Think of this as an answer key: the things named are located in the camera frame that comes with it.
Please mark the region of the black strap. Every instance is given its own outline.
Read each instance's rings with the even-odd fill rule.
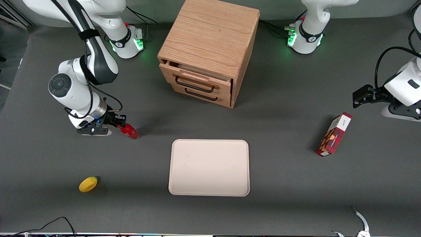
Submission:
[[[82,57],[80,57],[80,67],[82,68],[82,72],[83,72],[83,74],[85,75],[85,77],[88,81],[92,82],[92,84],[94,84],[95,86],[102,84],[102,83],[100,83],[96,80],[95,76],[92,74],[92,72],[86,66],[84,55],[82,55]]]
[[[308,43],[313,43],[313,42],[315,42],[322,34],[323,34],[323,32],[321,32],[321,33],[319,33],[319,34],[317,34],[317,35],[312,35],[312,34],[309,34],[309,33],[307,33],[305,30],[304,30],[304,28],[303,28],[303,23],[301,23],[300,24],[300,26],[299,26],[299,31],[300,31],[300,33],[301,33],[301,35],[306,39],[306,41],[308,42]]]
[[[95,36],[101,36],[99,32],[95,29],[88,29],[79,33],[79,37],[81,40],[87,40]]]

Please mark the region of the lemon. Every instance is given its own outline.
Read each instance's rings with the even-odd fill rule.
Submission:
[[[96,184],[98,183],[98,179],[94,176],[86,178],[82,181],[79,185],[79,190],[82,193],[89,192],[93,188],[95,188]]]

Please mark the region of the gray table surface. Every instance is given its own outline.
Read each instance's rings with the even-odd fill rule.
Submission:
[[[352,92],[373,82],[380,53],[408,46],[410,14],[331,20],[310,55],[259,25],[234,109],[166,83],[156,55],[169,29],[151,25],[146,50],[132,59],[116,56],[119,76],[101,86],[123,102],[141,133],[137,141],[117,130],[110,137],[75,132],[47,83],[83,45],[71,28],[31,29],[0,118],[0,232],[39,228],[64,215],[77,232],[356,235],[362,224],[348,207],[355,205],[373,236],[419,236],[420,124],[382,117],[382,104],[352,108]],[[381,80],[411,57],[388,54]],[[353,119],[342,143],[334,155],[319,157],[315,149],[344,111]],[[171,195],[171,144],[181,138],[246,140],[250,194]],[[80,193],[80,181],[95,175],[100,186]],[[63,221],[45,231],[69,228]]]

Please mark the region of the red spray can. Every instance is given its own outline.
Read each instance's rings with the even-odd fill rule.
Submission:
[[[136,131],[136,129],[134,129],[130,124],[126,124],[124,127],[117,125],[117,127],[120,129],[121,133],[133,140],[136,140],[140,137],[139,132]]]

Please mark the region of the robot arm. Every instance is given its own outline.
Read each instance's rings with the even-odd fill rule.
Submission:
[[[42,16],[69,22],[51,0],[24,0],[24,3]],[[143,31],[134,26],[126,26],[121,17],[118,16],[124,11],[126,0],[60,0],[59,3],[63,5],[66,11],[71,10],[76,14],[80,11],[78,9],[82,7],[84,14],[89,16],[107,34],[113,50],[119,57],[132,58],[143,50]]]
[[[415,11],[413,18],[415,32],[421,39],[421,8]],[[381,114],[385,117],[404,119],[421,122],[421,58],[416,52],[410,51],[403,47],[388,48],[381,55],[378,63],[383,55],[391,49],[402,49],[408,51],[416,58],[405,64],[399,71],[386,80],[381,87],[376,85],[365,85],[352,94],[353,107],[357,108],[365,103],[386,102],[382,108]]]
[[[342,7],[356,4],[359,0],[301,0],[307,7],[305,20],[286,27],[290,32],[288,46],[301,54],[312,53],[320,45],[322,32],[330,19],[328,7]]]
[[[65,19],[79,32],[90,55],[60,63],[58,74],[48,83],[50,94],[61,104],[71,109],[69,119],[82,135],[108,136],[111,130],[103,127],[110,124],[125,126],[125,116],[116,115],[112,108],[91,90],[95,85],[111,83],[118,75],[118,67],[101,41],[91,19],[77,0],[51,0],[43,13],[56,19]]]

